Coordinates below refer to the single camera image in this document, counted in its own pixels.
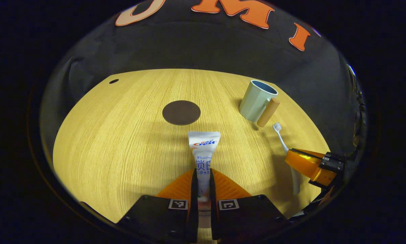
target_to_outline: round table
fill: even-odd
[[[265,194],[289,218],[320,188],[302,176],[301,192],[292,195],[291,170],[272,125],[282,125],[289,148],[319,153],[329,148],[307,114],[274,84],[267,82],[279,92],[280,105],[266,126],[242,117],[239,105],[251,79],[196,69],[111,75],[65,118],[54,144],[54,170],[77,200],[118,222],[140,196],[156,195],[195,168],[188,131],[219,131],[211,167],[253,196]],[[166,122],[162,110],[176,100],[197,104],[200,118],[189,125]],[[210,229],[199,231],[199,240],[211,239]]]

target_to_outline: dark brown round coaster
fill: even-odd
[[[162,110],[164,119],[173,125],[194,123],[200,114],[200,108],[195,103],[184,100],[170,102]]]

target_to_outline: toothbrush handle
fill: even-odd
[[[288,147],[285,145],[283,139],[281,138],[280,133],[277,131],[278,137],[280,138],[281,145],[283,145],[284,152],[287,153],[289,151]]]

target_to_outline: black fabric backdrop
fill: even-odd
[[[348,186],[277,240],[406,243],[406,1],[274,2],[336,43],[361,78],[370,111],[366,150]],[[0,1],[0,243],[118,242],[42,179],[26,113],[31,86],[43,86],[77,40],[132,3]]]
[[[359,105],[346,61],[327,39],[273,5],[269,29],[262,29],[240,19],[245,11],[226,15],[220,2],[218,14],[193,12],[199,3],[167,0],[155,14],[127,26],[115,26],[117,13],[64,55],[45,90],[40,117],[50,155],[64,118],[90,89],[112,74],[156,68],[214,70],[272,82],[308,114],[332,152],[354,150]],[[311,34],[303,52],[289,43],[294,23]]]

